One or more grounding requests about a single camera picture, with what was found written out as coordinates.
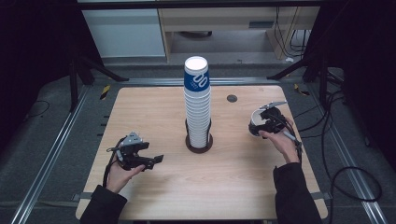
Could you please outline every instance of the wooden table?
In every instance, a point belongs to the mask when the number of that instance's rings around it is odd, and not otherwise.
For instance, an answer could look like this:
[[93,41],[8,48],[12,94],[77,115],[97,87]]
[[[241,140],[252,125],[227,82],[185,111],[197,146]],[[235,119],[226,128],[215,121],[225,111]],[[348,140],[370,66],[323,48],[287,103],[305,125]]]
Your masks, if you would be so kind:
[[[237,96],[235,103],[227,101],[229,94]],[[183,87],[121,89],[84,192],[93,192],[96,185],[102,184],[110,157],[106,149],[135,131],[150,143],[140,156],[163,154],[164,158],[153,170],[135,176],[121,191],[128,203],[120,219],[276,219],[272,172],[285,162],[269,140],[248,131],[248,123],[258,107],[284,100],[278,86],[213,86],[210,129],[213,147],[204,154],[195,154],[185,143]],[[292,118],[288,105],[278,108]],[[303,169],[309,190],[318,192],[305,154]],[[77,218],[88,202],[80,201]],[[325,218],[324,201],[316,200],[316,204]]]

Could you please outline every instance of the black jacket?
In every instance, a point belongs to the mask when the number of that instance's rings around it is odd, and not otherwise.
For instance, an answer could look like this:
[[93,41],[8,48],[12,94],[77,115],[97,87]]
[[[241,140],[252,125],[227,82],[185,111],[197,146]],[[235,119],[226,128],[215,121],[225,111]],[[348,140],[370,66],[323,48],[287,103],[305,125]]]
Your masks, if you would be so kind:
[[[294,162],[274,170],[276,215],[279,224],[321,223],[318,209],[306,187],[301,164]],[[127,200],[97,186],[80,219],[81,224],[116,224]]]

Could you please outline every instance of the person's hand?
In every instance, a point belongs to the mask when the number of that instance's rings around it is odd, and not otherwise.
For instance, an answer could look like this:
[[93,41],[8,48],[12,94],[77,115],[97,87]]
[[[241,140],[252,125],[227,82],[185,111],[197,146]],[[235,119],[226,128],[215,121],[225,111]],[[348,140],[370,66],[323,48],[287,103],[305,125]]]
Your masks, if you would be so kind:
[[143,169],[145,169],[145,165],[139,165],[130,171],[126,171],[115,161],[117,159],[116,157],[117,156],[114,157],[113,164],[111,165],[110,172],[108,173],[106,188],[118,194],[134,175],[139,174]]
[[[293,122],[290,119],[286,118],[286,120],[288,121],[288,124],[290,126],[293,125]],[[259,134],[262,137],[266,137],[269,140],[271,140],[271,142],[274,144],[276,149],[280,153],[282,153],[286,163],[300,162],[297,156],[297,151],[294,142],[291,139],[289,139],[285,134],[283,134],[283,132],[288,132],[288,129],[284,128],[279,133],[268,133],[266,131],[259,131]]]

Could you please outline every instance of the stack of paper cups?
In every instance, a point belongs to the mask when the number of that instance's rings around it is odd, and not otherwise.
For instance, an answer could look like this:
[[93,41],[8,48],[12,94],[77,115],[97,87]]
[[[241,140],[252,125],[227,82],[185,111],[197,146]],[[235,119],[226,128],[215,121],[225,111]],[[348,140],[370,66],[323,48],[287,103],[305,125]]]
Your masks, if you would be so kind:
[[210,137],[210,80],[207,61],[190,57],[184,67],[186,125],[191,147],[207,147]]

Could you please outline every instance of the blue cup logo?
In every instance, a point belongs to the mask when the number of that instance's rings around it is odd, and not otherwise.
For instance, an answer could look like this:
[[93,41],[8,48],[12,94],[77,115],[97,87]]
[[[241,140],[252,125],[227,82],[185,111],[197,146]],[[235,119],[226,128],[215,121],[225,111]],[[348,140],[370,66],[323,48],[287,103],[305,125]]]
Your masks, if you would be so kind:
[[189,91],[204,91],[210,85],[209,72],[202,74],[189,74],[187,71],[184,72],[184,86]]

